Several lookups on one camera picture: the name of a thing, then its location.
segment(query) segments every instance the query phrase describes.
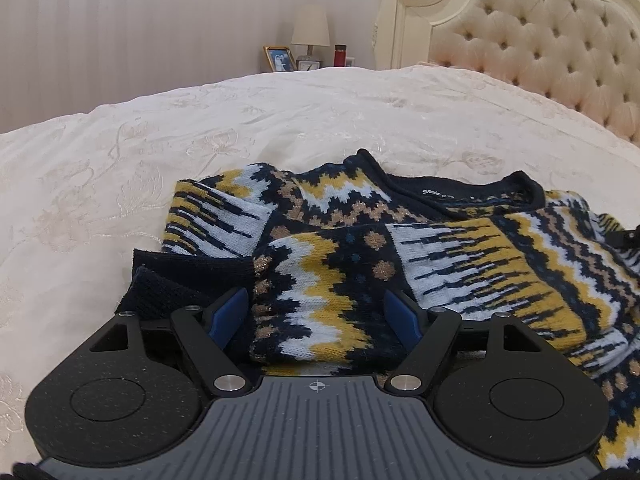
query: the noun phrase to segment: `patterned knit sweater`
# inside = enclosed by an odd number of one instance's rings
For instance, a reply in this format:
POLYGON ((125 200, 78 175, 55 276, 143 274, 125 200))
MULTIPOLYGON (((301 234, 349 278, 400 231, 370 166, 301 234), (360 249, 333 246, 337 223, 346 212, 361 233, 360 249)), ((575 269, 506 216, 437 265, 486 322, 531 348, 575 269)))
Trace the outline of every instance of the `patterned knit sweater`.
POLYGON ((406 353, 383 318, 387 288, 465 319, 509 311, 610 400, 600 461, 639 468, 640 255, 604 243, 617 222, 521 173, 486 187, 406 179, 403 190, 363 160, 179 182, 165 252, 136 252, 118 309, 164 317, 247 286, 253 315, 228 352, 269 374, 393 369, 406 353), (427 199, 407 191, 419 188, 427 199))

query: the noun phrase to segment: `white floral bedspread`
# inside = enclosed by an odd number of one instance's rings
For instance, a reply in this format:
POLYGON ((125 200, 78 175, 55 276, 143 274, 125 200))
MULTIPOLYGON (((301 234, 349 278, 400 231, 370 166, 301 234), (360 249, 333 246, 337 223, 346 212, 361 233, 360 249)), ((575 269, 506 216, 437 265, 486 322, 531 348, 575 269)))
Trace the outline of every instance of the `white floral bedspread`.
POLYGON ((416 66, 248 76, 0 136, 0 471, 37 460, 30 390, 106 322, 179 178, 294 171, 363 147, 393 173, 483 184, 524 170, 640 223, 640 150, 489 76, 416 66))

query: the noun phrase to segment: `tufted headboard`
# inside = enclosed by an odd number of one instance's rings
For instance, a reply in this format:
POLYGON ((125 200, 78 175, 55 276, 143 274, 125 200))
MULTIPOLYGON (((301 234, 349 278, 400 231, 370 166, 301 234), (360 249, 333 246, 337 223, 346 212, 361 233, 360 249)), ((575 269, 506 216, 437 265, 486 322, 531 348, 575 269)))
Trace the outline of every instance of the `tufted headboard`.
POLYGON ((485 72, 640 145, 640 0, 381 0, 376 68, 485 72))

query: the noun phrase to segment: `clock face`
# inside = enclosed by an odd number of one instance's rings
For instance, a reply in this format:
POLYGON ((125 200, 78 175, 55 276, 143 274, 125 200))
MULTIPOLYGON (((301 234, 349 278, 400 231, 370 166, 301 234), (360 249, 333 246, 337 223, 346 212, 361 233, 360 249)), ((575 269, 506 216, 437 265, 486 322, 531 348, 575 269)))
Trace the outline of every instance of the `clock face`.
POLYGON ((304 60, 300 60, 298 62, 298 70, 300 72, 308 72, 309 70, 316 70, 320 68, 320 62, 319 61, 304 61, 304 60))

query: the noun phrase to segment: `black neckline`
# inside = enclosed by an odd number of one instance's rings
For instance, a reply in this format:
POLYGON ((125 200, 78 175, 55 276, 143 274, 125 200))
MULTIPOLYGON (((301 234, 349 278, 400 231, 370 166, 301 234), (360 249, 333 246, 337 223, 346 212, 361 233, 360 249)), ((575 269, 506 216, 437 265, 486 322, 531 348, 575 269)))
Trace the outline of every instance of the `black neckline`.
MULTIPOLYGON (((439 202, 435 200, 431 200, 425 196, 419 195, 409 189, 406 189, 399 184, 397 184, 394 180, 407 180, 410 181, 412 177, 403 177, 403 176, 395 176, 392 174, 388 174, 382 167, 378 164, 377 160, 373 158, 373 156, 364 148, 361 148, 357 151, 357 154, 362 156, 371 170, 374 172, 377 184, 381 187, 386 188, 392 193, 397 195, 401 195, 406 199, 410 199, 411 201, 416 201, 421 204, 427 216, 432 218, 435 213, 434 220, 466 220, 468 217, 462 213, 458 213, 448 209, 443 206, 439 202)), ((524 171, 515 171, 510 175, 504 177, 502 180, 497 182, 492 182, 490 184, 476 185, 476 184, 465 184, 464 182, 458 182, 455 180, 451 180, 448 178, 440 178, 434 176, 424 176, 424 177, 413 177, 415 179, 433 179, 434 182, 446 181, 449 186, 457 187, 462 193, 464 192, 472 192, 472 190, 480 190, 480 189, 492 189, 499 188, 500 190, 526 190, 530 196, 531 200, 529 202, 529 206, 526 210, 534 210, 540 209, 545 206, 545 191, 542 189, 539 183, 533 180, 529 175, 527 175, 524 171)))

